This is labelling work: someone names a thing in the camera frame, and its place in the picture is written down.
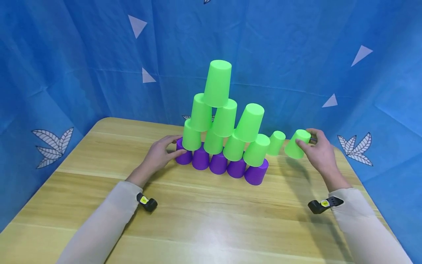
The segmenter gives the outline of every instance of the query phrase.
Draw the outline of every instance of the green plastic cup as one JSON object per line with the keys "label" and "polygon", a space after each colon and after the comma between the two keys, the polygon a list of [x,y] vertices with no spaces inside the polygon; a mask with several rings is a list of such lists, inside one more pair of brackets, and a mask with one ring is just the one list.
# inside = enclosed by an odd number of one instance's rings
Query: green plastic cup
{"label": "green plastic cup", "polygon": [[220,154],[223,150],[223,140],[224,138],[217,136],[213,129],[208,130],[204,142],[205,151],[211,155]]}
{"label": "green plastic cup", "polygon": [[303,158],[303,155],[305,153],[296,144],[296,139],[300,139],[304,141],[306,144],[308,144],[309,140],[311,139],[311,134],[308,131],[303,130],[303,129],[296,130],[292,139],[287,143],[286,147],[284,148],[284,152],[287,154],[287,156],[294,159],[300,159],[300,158]]}
{"label": "green plastic cup", "polygon": [[220,137],[226,138],[233,134],[235,129],[237,103],[229,99],[224,107],[217,108],[212,129]]}
{"label": "green plastic cup", "polygon": [[261,166],[269,146],[270,139],[264,134],[258,134],[257,139],[249,145],[243,155],[246,164],[252,167]]}
{"label": "green plastic cup", "polygon": [[286,135],[281,131],[274,131],[270,137],[270,146],[268,147],[267,154],[271,156],[278,156],[280,149],[286,139]]}
{"label": "green plastic cup", "polygon": [[226,142],[223,154],[230,161],[239,161],[243,156],[245,145],[246,143],[238,139],[233,133]]}
{"label": "green plastic cup", "polygon": [[212,107],[204,103],[204,94],[198,93],[193,98],[190,126],[193,130],[204,132],[212,124]]}
{"label": "green plastic cup", "polygon": [[235,135],[243,142],[253,142],[257,139],[260,131],[264,108],[256,103],[246,105],[240,117]]}
{"label": "green plastic cup", "polygon": [[224,107],[229,99],[232,65],[225,60],[213,60],[205,84],[204,102],[212,107]]}
{"label": "green plastic cup", "polygon": [[190,125],[190,119],[185,121],[185,126],[183,128],[183,139],[182,146],[186,150],[198,150],[202,145],[201,141],[201,132],[198,132],[192,129]]}

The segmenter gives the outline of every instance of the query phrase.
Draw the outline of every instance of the left hand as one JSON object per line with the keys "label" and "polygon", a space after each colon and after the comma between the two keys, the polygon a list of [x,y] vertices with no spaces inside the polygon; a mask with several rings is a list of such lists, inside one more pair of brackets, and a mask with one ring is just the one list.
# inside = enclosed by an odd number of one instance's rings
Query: left hand
{"label": "left hand", "polygon": [[130,174],[126,181],[143,188],[155,172],[164,168],[172,159],[186,153],[186,150],[177,150],[172,153],[167,152],[167,147],[171,143],[176,143],[181,137],[165,136],[159,141],[154,142],[149,148],[143,162]]}

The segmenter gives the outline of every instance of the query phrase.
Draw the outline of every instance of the yellow sticker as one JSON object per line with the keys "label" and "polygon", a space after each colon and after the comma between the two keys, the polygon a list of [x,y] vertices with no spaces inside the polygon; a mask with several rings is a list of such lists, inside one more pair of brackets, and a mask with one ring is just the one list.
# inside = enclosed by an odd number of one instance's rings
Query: yellow sticker
{"label": "yellow sticker", "polygon": [[145,196],[142,196],[140,203],[141,204],[146,204],[148,202],[148,199]]}
{"label": "yellow sticker", "polygon": [[322,205],[323,207],[329,207],[329,206],[330,206],[330,203],[329,203],[327,200],[322,200],[322,201],[321,201],[321,205]]}

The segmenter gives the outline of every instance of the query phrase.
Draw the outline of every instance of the forearm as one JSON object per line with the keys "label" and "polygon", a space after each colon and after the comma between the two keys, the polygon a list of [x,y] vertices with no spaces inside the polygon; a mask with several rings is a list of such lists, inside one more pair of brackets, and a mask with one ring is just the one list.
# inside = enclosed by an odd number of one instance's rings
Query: forearm
{"label": "forearm", "polygon": [[346,178],[344,178],[337,167],[323,168],[319,171],[319,173],[321,174],[329,192],[339,189],[352,188],[352,185],[347,182]]}
{"label": "forearm", "polygon": [[330,196],[344,201],[332,211],[356,264],[412,263],[359,190],[339,189],[331,192]]}
{"label": "forearm", "polygon": [[139,192],[139,186],[119,182],[75,233],[57,264],[103,264],[133,216]]}

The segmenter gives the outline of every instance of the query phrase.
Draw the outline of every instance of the purple plastic cup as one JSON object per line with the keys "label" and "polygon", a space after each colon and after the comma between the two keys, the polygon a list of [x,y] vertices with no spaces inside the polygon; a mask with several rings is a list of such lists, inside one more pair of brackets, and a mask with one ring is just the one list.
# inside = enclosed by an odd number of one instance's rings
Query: purple plastic cup
{"label": "purple plastic cup", "polygon": [[[176,142],[176,150],[184,150],[182,146],[182,139],[178,139]],[[181,165],[187,165],[192,162],[192,151],[187,151],[185,154],[182,154],[176,158],[176,162]]]}
{"label": "purple plastic cup", "polygon": [[210,170],[214,174],[221,175],[226,172],[227,169],[227,159],[221,151],[217,155],[213,155],[210,162]]}
{"label": "purple plastic cup", "polygon": [[264,159],[264,163],[259,167],[250,166],[245,172],[245,180],[252,185],[260,185],[267,172],[268,166],[267,159]]}
{"label": "purple plastic cup", "polygon": [[201,147],[193,152],[192,166],[199,171],[203,171],[209,165],[210,155],[205,151],[204,142],[202,142]]}
{"label": "purple plastic cup", "polygon": [[243,177],[245,174],[246,162],[241,158],[239,161],[231,161],[227,166],[227,173],[236,179]]}

